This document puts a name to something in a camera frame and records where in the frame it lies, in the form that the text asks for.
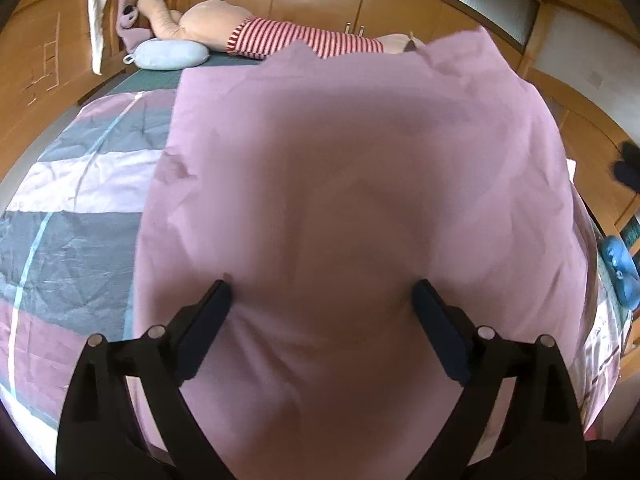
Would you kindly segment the green bed mat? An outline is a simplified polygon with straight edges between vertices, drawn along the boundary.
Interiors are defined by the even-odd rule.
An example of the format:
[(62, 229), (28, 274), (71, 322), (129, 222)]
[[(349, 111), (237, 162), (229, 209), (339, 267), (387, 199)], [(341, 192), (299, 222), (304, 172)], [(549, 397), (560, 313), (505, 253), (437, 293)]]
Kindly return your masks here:
[[(257, 60), (241, 58), (240, 56), (230, 56), (222, 53), (213, 53), (208, 60), (199, 65), (198, 68), (217, 66), (242, 66), (256, 65)], [(151, 91), (151, 90), (171, 90), (178, 87), (182, 70), (137, 70), (132, 75), (127, 76), (122, 82), (116, 84), (112, 90), (107, 91), (107, 95)]]

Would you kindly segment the white towel on headboard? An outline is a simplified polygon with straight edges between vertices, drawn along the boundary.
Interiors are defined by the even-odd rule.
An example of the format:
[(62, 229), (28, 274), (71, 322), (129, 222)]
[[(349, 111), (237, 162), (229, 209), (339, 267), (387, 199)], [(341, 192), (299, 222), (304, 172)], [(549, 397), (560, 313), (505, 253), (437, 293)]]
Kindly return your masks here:
[(98, 76), (102, 74), (104, 48), (103, 17), (107, 0), (87, 0), (89, 35), (91, 46), (91, 69)]

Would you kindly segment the large plush doll striped shirt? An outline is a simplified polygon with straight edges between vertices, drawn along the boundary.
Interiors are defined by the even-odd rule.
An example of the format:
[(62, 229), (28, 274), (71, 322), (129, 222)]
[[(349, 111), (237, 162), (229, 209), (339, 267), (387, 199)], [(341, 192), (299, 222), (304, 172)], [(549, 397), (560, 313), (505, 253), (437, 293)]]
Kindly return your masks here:
[(224, 0), (206, 0), (184, 13), (170, 10), (165, 0), (138, 0), (137, 9), (161, 40), (191, 40), (209, 50), (264, 60), (294, 41), (301, 41), (319, 58), (351, 53), (401, 54), (423, 42), (408, 34), (366, 38), (348, 32), (270, 20)]

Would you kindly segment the pink jacket with black stripes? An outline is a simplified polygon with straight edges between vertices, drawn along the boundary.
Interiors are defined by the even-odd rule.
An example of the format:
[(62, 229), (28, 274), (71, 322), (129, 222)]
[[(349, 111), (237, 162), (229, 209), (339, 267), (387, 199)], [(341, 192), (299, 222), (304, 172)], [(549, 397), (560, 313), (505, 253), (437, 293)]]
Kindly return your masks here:
[(421, 278), (575, 359), (593, 226), (538, 91), (478, 28), (401, 54), (296, 42), (180, 78), (134, 262), (134, 331), (217, 280), (233, 304), (183, 396), (240, 479), (402, 479), (460, 396)]

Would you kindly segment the pink plush toy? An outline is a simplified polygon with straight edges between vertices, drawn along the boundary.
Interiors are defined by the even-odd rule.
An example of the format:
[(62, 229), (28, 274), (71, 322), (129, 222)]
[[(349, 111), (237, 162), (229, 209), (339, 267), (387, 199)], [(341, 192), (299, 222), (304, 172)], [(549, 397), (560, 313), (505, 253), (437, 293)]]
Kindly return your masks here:
[(138, 24), (140, 18), (138, 0), (118, 0), (116, 32), (128, 53), (134, 52), (139, 44), (152, 38), (148, 28)]

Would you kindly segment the plaid pink grey bedsheet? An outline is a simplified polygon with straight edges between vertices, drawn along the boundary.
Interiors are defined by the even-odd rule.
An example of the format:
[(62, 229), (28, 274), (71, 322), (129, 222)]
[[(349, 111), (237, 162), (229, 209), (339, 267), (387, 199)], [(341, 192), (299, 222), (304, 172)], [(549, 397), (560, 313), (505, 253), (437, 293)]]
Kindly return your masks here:
[[(1, 397), (48, 468), (85, 338), (137, 334), (137, 240), (176, 93), (121, 93), (91, 103), (30, 168), (1, 218)], [(567, 362), (585, 426), (614, 388), (624, 332), (596, 257), (596, 314)]]

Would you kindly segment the light blue small pillow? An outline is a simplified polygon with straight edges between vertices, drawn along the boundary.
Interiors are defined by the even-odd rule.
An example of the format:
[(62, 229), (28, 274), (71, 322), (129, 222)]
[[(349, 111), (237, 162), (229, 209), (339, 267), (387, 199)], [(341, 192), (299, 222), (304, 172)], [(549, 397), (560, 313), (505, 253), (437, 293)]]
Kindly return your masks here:
[(125, 65), (134, 64), (140, 70), (184, 70), (199, 66), (209, 59), (209, 48), (191, 40), (149, 39), (123, 59)]

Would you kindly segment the blue plush toy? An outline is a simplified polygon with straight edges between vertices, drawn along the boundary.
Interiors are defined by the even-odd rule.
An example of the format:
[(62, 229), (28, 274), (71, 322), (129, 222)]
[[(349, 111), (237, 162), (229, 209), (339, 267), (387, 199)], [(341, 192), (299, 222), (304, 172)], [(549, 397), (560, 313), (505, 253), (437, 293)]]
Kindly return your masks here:
[(624, 242), (615, 236), (600, 241), (600, 255), (610, 274), (620, 305), (634, 311), (639, 307), (639, 273)]

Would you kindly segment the wooden bed footboard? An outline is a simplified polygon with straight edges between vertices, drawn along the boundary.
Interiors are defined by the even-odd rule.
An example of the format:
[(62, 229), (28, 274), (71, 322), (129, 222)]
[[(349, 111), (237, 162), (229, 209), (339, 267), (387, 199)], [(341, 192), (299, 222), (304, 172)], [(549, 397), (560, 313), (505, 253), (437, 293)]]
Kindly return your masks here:
[(602, 230), (617, 235), (639, 206), (639, 196), (618, 183), (611, 172), (629, 136), (604, 110), (563, 81), (534, 68), (526, 79), (546, 100), (567, 157), (577, 162), (578, 193)]

